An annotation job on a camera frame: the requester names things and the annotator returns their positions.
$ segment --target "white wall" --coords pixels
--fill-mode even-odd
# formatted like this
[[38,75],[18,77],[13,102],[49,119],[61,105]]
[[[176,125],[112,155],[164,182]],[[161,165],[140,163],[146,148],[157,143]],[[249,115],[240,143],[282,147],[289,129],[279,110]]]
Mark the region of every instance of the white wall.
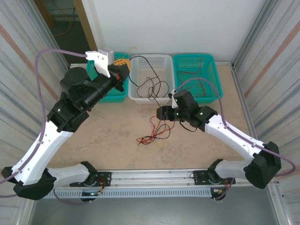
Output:
[[97,47],[233,61],[265,0],[82,0]]

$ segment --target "beige table surface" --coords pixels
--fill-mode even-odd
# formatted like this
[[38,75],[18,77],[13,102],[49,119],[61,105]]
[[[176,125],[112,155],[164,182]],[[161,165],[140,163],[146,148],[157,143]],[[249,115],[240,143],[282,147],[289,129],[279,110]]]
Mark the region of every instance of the beige table surface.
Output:
[[[225,118],[248,133],[230,67],[218,66],[217,69],[224,93]],[[123,103],[96,105],[49,166],[65,167],[89,161],[96,169],[188,169],[208,167],[217,158],[242,159],[221,140],[201,130],[188,132],[178,122],[168,139],[138,145],[137,137],[151,134],[149,119],[156,115],[157,107],[137,104],[128,97]],[[210,107],[220,112],[218,101]]]

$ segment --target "teal plastic basket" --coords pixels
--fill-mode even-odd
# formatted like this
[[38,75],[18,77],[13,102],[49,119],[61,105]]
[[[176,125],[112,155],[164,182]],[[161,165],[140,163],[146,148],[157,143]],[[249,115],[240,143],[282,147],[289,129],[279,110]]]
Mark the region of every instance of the teal plastic basket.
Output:
[[[175,87],[193,77],[202,77],[210,81],[223,97],[221,82],[219,79],[215,60],[209,54],[178,54],[173,56]],[[204,81],[190,81],[183,86],[191,92],[195,101],[199,104],[210,104],[218,99],[215,91]]]
[[[125,53],[122,53],[122,52],[115,52],[114,60],[118,60],[118,59],[129,59],[129,54],[125,54]],[[94,80],[98,76],[98,74],[95,70],[93,60],[88,61],[88,65],[86,67],[86,70],[87,70],[91,80]],[[123,92],[120,92],[120,91],[116,90],[115,88],[111,89],[110,92],[108,92],[108,94],[103,99],[101,99],[99,102],[100,103],[104,103],[104,102],[123,102],[125,97],[128,94],[128,78],[124,82],[123,87],[124,87]]]

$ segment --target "basket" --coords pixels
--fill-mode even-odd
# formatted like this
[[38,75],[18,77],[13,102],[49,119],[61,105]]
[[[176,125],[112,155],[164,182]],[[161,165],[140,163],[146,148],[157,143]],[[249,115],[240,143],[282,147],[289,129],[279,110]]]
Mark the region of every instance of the basket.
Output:
[[[129,59],[129,54],[125,54],[125,53],[121,53],[121,52],[115,52],[114,60],[122,59],[122,58]],[[88,61],[88,65],[86,67],[86,70],[87,70],[91,80],[95,79],[98,76],[98,74],[95,70],[93,60]],[[124,87],[123,92],[120,92],[120,91],[116,90],[115,88],[113,88],[99,102],[100,103],[104,103],[104,102],[123,102],[125,97],[128,94],[128,80],[129,79],[126,79],[126,81],[123,84],[123,87]]]
[[[161,82],[160,85],[155,85],[156,83],[158,83],[158,79],[154,78],[156,77],[156,75],[154,74],[147,61],[142,57],[136,57],[131,60],[131,80],[136,83],[136,85],[141,86],[147,80],[147,77],[154,78],[153,82],[155,85],[155,94],[158,92],[160,86],[159,93],[156,97],[157,102],[160,104],[168,103],[170,101],[168,93],[175,88],[172,57],[170,55],[163,54],[144,54],[141,56],[144,56],[148,60],[148,62],[157,73],[160,81],[165,81],[169,85],[169,88],[165,82]],[[129,82],[128,96],[138,104],[156,104],[156,101],[152,97],[150,97],[150,100],[148,99],[149,93],[151,93],[152,88],[152,81],[147,81],[138,89],[138,94],[141,96],[139,97],[136,92],[137,87]]]
[[[220,97],[223,97],[218,71],[212,55],[178,54],[174,55],[173,62],[176,88],[188,79],[198,76],[210,81],[218,90]],[[218,99],[215,91],[204,81],[193,80],[185,84],[183,89],[190,91],[199,104],[210,104]]]

